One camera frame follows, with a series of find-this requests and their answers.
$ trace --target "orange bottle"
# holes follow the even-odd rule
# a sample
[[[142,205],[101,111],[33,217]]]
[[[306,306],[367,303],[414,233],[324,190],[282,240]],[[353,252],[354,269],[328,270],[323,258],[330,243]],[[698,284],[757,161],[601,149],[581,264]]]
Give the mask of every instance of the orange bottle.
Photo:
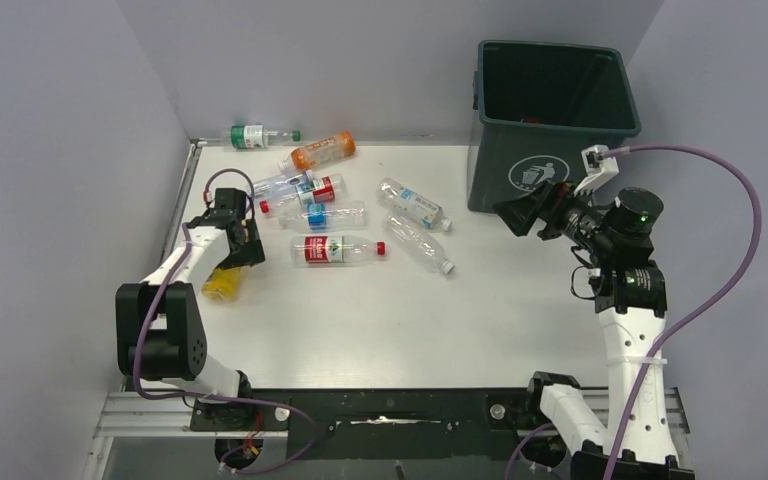
[[[278,162],[282,173],[296,170],[311,170],[320,166],[354,155],[355,140],[349,132],[320,140],[306,147],[299,147],[290,156]]]

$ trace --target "green label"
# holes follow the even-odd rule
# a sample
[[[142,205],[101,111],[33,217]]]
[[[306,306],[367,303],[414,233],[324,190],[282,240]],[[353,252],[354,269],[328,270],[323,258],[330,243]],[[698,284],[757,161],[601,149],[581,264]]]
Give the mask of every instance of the green label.
[[[234,125],[231,127],[231,145],[240,150],[246,148],[246,142],[243,140],[243,129],[245,129],[245,127],[242,125]]]

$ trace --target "bin rim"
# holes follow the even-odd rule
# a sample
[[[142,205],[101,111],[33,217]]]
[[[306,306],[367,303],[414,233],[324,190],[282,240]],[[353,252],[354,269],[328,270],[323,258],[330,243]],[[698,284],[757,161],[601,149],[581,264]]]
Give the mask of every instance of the bin rim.
[[[484,47],[488,43],[505,43],[515,45],[534,45],[534,46],[548,46],[548,47],[564,47],[564,48],[576,48],[591,51],[600,51],[605,54],[616,57],[617,61],[622,68],[620,68],[620,78],[622,78],[623,87],[628,92],[628,102],[631,108],[632,121],[634,123],[633,128],[593,128],[593,127],[565,127],[561,125],[542,125],[539,123],[522,123],[514,122],[512,120],[499,120],[496,118],[490,118],[484,113]],[[478,44],[478,70],[475,72],[473,78],[473,94],[478,97],[478,117],[483,124],[502,125],[509,127],[517,127],[525,130],[551,132],[555,134],[594,134],[594,135],[609,135],[616,137],[636,137],[640,133],[640,117],[637,115],[637,105],[634,103],[634,95],[631,92],[631,85],[628,83],[628,75],[625,71],[625,62],[623,61],[622,54],[619,50],[610,47],[597,47],[594,45],[580,45],[576,43],[560,43],[560,42],[535,42],[530,40],[482,40]]]

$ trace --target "green trash bin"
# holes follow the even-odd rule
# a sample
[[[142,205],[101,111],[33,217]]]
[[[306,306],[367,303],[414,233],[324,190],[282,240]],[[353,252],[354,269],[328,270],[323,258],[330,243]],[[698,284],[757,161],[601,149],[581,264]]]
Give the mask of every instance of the green trash bin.
[[[467,206],[584,178],[581,150],[640,133],[622,57],[610,48],[484,41],[474,76]]]

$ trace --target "wall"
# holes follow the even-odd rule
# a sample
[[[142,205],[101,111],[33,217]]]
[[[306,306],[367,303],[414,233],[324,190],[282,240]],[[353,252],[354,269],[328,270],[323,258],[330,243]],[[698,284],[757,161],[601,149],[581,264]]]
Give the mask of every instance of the wall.
[[[681,143],[741,168],[761,197],[755,263],[709,313],[666,345],[669,384],[684,397],[701,479],[768,478],[768,2],[666,2],[629,65],[644,133],[629,143]],[[749,201],[719,167],[679,154],[625,157],[618,180],[652,189],[666,212],[655,258],[675,321],[740,262]]]
[[[0,0],[0,479],[79,477],[186,149],[113,0]]]
[[[663,0],[120,1],[190,137],[233,122],[315,139],[466,143],[486,39],[615,47],[631,58]]]

